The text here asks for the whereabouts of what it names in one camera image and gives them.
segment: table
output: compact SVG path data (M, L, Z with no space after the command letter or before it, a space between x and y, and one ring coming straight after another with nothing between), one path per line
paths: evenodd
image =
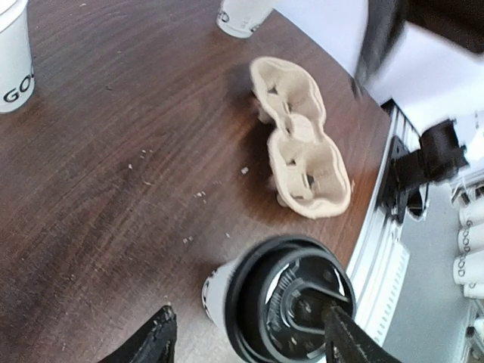
M273 234L313 236L347 265L388 118L280 14L244 41L215 25L218 1L83 1L31 1L36 92L0 116L0 361L97 361L168 302L177 361L235 361L203 280ZM304 219L269 190L248 74L261 55L320 85L355 186L339 217Z

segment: brown wooden tabletop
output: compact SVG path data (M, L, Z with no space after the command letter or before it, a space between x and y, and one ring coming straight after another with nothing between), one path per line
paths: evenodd
M0 116L1 363L95 362L168 302L176 361L236 361L200 304L214 267L283 233L313 236L347 265L389 121L280 14L239 40L215 25L218 6L30 2L36 91ZM271 127L253 113L248 75L262 55L320 85L355 185L339 217L304 219L268 189Z

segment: wood grain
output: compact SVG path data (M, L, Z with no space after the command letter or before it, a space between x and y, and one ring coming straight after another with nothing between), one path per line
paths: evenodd
M204 278L283 233L347 264L388 119L280 14L244 41L216 27L217 1L85 3L30 2L36 92L0 116L0 361L95 362L167 302L177 361L235 361L201 307ZM247 68L262 55L321 87L355 182L342 216L304 219L268 188L271 127L250 106Z

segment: white wall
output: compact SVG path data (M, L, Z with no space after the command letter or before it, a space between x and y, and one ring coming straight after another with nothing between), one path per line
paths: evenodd
M366 1L281 0L278 10L353 74ZM399 48L368 89L378 102L393 97L423 130L448 116L484 110L484 58L408 25Z

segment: gray floor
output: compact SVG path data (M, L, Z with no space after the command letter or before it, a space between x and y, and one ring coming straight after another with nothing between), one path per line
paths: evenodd
M404 363L459 361L470 301L452 278L458 229L448 185L431 188L426 221L405 219L402 242L411 258L383 345Z

